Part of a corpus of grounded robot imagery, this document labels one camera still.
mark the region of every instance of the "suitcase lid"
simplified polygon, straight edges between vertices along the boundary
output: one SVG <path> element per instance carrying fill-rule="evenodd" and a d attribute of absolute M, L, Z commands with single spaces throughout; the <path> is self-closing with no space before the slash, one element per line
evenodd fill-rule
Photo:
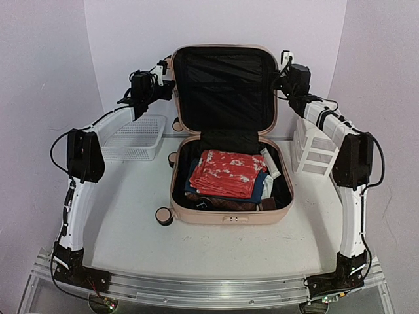
<path fill-rule="evenodd" d="M 192 134 L 247 130 L 260 135 L 276 124 L 270 75 L 275 57 L 259 46 L 186 46 L 171 60 L 179 121 Z"/>

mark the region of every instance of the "perforated basket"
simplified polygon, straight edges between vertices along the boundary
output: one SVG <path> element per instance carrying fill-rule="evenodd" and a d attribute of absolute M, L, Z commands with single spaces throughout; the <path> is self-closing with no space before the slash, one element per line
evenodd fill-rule
<path fill-rule="evenodd" d="M 153 160 L 162 139 L 166 117 L 142 116 L 119 129 L 102 146 L 105 160 Z"/>

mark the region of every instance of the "wall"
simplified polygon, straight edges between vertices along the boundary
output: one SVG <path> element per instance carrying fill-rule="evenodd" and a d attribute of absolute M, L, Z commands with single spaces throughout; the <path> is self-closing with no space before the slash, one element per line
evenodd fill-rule
<path fill-rule="evenodd" d="M 0 0 L 0 310 L 15 313 L 41 247 L 58 233 L 59 134 L 103 112 L 82 0 Z M 57 146 L 63 164 L 65 143 Z"/>
<path fill-rule="evenodd" d="M 419 313 L 419 2 L 349 0 L 330 97 L 380 141 L 384 184 L 369 192 L 367 240 L 398 313 Z"/>
<path fill-rule="evenodd" d="M 329 93 L 342 32 L 346 0 L 85 0 L 90 47 L 103 108 L 115 107 L 129 87 L 128 75 L 151 69 L 188 44 L 261 44 L 279 57 L 295 53 L 310 67 L 312 91 Z M 161 101 L 149 113 L 177 116 Z M 277 136 L 291 136 L 295 114 L 280 103 Z"/>

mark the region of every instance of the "open suitcase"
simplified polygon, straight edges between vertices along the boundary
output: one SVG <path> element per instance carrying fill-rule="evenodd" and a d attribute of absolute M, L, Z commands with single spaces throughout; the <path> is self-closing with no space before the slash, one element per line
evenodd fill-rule
<path fill-rule="evenodd" d="M 170 69 L 176 81 L 174 95 L 179 117 L 177 127 L 173 128 L 184 129 L 191 135 L 169 158 L 173 164 L 170 220 L 174 216 L 193 224 L 280 221 L 293 203 L 293 187 L 279 147 L 264 138 L 277 119 L 277 99 L 270 89 L 270 78 L 277 70 L 274 56 L 255 46 L 187 46 L 173 54 Z M 281 172 L 274 180 L 271 194 L 275 209 L 201 210 L 185 196 L 191 162 L 204 150 L 252 155 L 264 148 Z"/>

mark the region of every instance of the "red and white patterned fabric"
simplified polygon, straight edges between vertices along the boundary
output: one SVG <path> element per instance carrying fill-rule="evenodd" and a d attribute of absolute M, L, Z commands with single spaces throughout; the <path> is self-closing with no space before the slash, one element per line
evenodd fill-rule
<path fill-rule="evenodd" d="M 261 155 L 205 150 L 189 182 L 200 194 L 250 198 L 260 170 L 266 171 Z"/>

